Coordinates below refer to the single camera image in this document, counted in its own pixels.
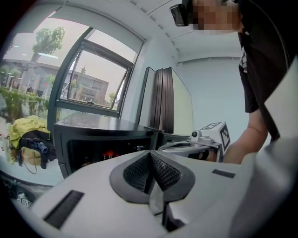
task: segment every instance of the building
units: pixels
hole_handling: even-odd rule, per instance
[[[17,89],[23,93],[35,93],[45,99],[50,97],[59,70],[57,66],[17,59],[4,59],[1,67],[6,68],[6,72],[0,72],[0,86]],[[107,106],[107,88],[108,82],[86,75],[85,68],[80,72],[69,70],[64,80],[61,98]]]

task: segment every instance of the glass pane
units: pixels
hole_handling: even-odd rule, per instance
[[[88,29],[79,23],[46,18],[33,33],[19,33],[0,65],[0,93],[8,123],[36,115],[47,119],[57,72],[72,45]]]
[[[78,111],[58,107],[56,113],[56,122],[61,121],[62,119],[74,114],[75,112]]]
[[[117,97],[115,99],[115,103],[114,103],[114,106],[113,106],[113,109],[114,110],[117,110],[118,109],[119,101],[120,101],[120,96],[121,96],[121,92],[122,92],[122,89],[123,89],[123,85],[124,85],[124,81],[122,82],[122,84],[120,86],[120,89],[119,89],[119,92],[117,94]]]
[[[71,83],[69,83],[71,72],[65,79],[66,89],[60,98],[65,99],[70,88],[69,99],[111,107],[125,72],[126,69],[100,56],[83,51]]]
[[[130,49],[125,44],[116,40],[115,38],[101,32],[94,31],[94,33],[88,38],[89,41],[92,41],[98,45],[106,47],[107,49],[114,51],[118,55],[126,58],[130,62],[134,62],[137,56],[137,53]]]

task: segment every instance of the ceiling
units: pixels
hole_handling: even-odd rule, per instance
[[[169,38],[179,52],[179,62],[231,56],[241,57],[237,33],[212,34],[193,30],[192,26],[176,27],[169,8],[182,0],[129,0],[146,13]]]
[[[176,27],[169,8],[182,0],[40,0],[98,12],[124,25],[142,39],[158,35],[177,62],[209,57],[241,57],[236,33],[210,34]]]

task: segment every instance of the window frame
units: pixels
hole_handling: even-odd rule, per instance
[[[52,91],[50,94],[50,99],[49,99],[49,106],[48,106],[48,115],[47,115],[47,127],[48,130],[53,131],[54,124],[56,123],[56,114],[57,114],[57,109],[58,108],[65,108],[65,109],[70,109],[70,110],[75,110],[75,111],[81,111],[81,112],[87,112],[87,113],[93,113],[93,114],[99,114],[99,115],[105,115],[105,116],[110,116],[110,117],[116,117],[120,118],[122,108],[123,108],[123,102],[126,96],[127,88],[129,85],[129,81],[132,75],[132,71],[135,66],[135,62],[138,58],[137,57],[135,62],[130,62],[126,58],[118,55],[117,53],[100,46],[92,41],[87,40],[89,36],[95,31],[96,29],[89,27],[79,38],[78,40],[74,43],[74,45],[70,48],[69,52],[67,53],[66,57],[64,58],[58,73],[56,75],[55,81],[53,83]],[[96,52],[95,55],[98,55],[99,57],[102,57],[108,61],[111,61],[112,63],[115,63],[122,68],[126,69],[126,73],[124,74],[123,78],[121,79],[121,82],[117,88],[116,91],[116,96],[112,102],[112,107],[104,107],[101,105],[92,105],[92,104],[87,104],[84,102],[78,102],[75,100],[68,100],[68,99],[61,99],[60,95],[63,90],[67,86],[64,87],[64,82],[65,78],[69,72],[69,69],[71,65],[73,64],[74,60],[76,60],[72,73],[71,73],[71,78],[69,81],[69,85],[72,80],[73,73],[75,71],[76,64],[78,60],[80,59],[80,55],[82,51],[87,51],[89,53]],[[120,87],[123,84],[123,88],[121,91],[121,95],[119,97],[119,102],[118,102],[118,107],[117,110],[113,110],[113,106],[115,103],[115,99],[119,93]]]

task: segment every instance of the black countertop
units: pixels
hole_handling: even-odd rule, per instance
[[[105,131],[148,131],[143,126],[130,121],[83,112],[75,112],[55,125]]]

